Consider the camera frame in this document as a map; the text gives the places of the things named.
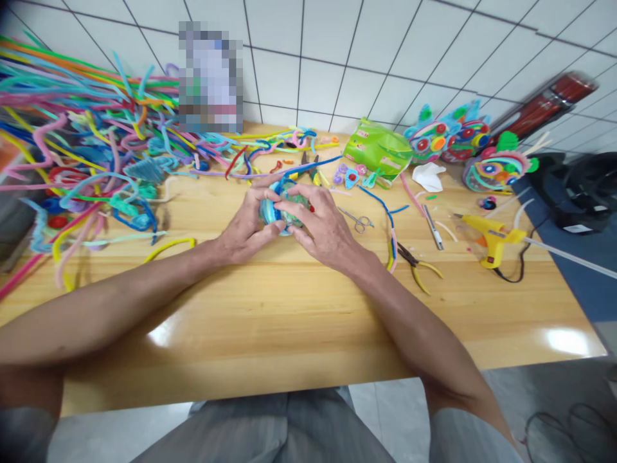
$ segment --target hand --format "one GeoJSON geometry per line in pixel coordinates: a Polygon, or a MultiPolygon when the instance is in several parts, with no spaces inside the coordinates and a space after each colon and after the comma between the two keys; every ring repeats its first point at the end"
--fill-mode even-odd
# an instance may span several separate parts
{"type": "Polygon", "coordinates": [[[315,185],[294,185],[287,192],[306,197],[315,211],[310,212],[302,204],[290,201],[280,201],[274,205],[275,209],[295,215],[312,235],[311,238],[301,228],[290,226],[288,230],[296,241],[322,264],[345,274],[353,271],[369,251],[353,238],[330,192],[315,185]]]}
{"type": "Polygon", "coordinates": [[[264,199],[281,201],[269,187],[281,179],[281,174],[267,176],[246,192],[244,202],[231,222],[217,238],[226,264],[243,264],[285,229],[285,222],[276,221],[259,230],[259,205],[264,199]]]}

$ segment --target yellow glue gun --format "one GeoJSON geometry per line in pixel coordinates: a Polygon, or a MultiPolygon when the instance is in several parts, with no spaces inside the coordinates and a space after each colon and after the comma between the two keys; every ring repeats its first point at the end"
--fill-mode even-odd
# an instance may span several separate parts
{"type": "Polygon", "coordinates": [[[518,228],[508,231],[503,223],[485,219],[484,217],[477,215],[454,215],[460,217],[464,223],[482,233],[483,238],[478,240],[478,242],[488,248],[488,253],[480,261],[480,264],[488,269],[497,268],[501,264],[504,244],[521,242],[527,236],[525,231],[518,228]]]}

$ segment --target paper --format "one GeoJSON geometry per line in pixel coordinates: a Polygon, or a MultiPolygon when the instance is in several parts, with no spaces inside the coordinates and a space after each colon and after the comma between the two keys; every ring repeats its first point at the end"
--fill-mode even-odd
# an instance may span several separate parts
{"type": "Polygon", "coordinates": [[[411,175],[411,178],[420,183],[422,188],[429,193],[437,193],[443,191],[442,181],[439,180],[437,174],[445,172],[445,167],[438,166],[435,163],[426,163],[417,166],[411,175]]]}

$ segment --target person's left hand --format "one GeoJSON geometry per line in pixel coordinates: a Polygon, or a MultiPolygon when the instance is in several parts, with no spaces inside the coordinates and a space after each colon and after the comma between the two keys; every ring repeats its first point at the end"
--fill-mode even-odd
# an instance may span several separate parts
{"type": "Polygon", "coordinates": [[[228,264],[243,264],[257,251],[276,238],[285,229],[285,222],[276,221],[259,230],[259,205],[264,199],[275,203],[281,201],[278,194],[269,187],[280,180],[281,174],[274,174],[253,183],[246,192],[244,202],[231,222],[217,238],[224,260],[228,264]]]}

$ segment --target gray floor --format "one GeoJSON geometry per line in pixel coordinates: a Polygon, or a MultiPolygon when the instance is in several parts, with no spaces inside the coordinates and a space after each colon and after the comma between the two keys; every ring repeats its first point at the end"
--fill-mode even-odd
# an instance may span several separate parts
{"type": "MultiPolygon", "coordinates": [[[[607,347],[617,353],[617,322],[598,323],[596,328],[607,347]]],[[[586,403],[617,423],[617,402],[605,380],[615,363],[613,356],[485,372],[525,459],[525,424],[535,412],[548,412],[565,423],[573,404],[586,403]]],[[[352,385],[350,391],[356,412],[397,462],[428,461],[429,422],[419,380],[352,385]]],[[[183,422],[189,407],[188,403],[174,404],[62,419],[51,443],[49,463],[128,462],[183,422]]],[[[577,442],[594,453],[589,461],[614,461],[615,442],[602,440],[604,431],[586,420],[573,423],[577,442]]],[[[546,421],[532,423],[528,442],[535,463],[581,461],[571,441],[546,421]]]]}

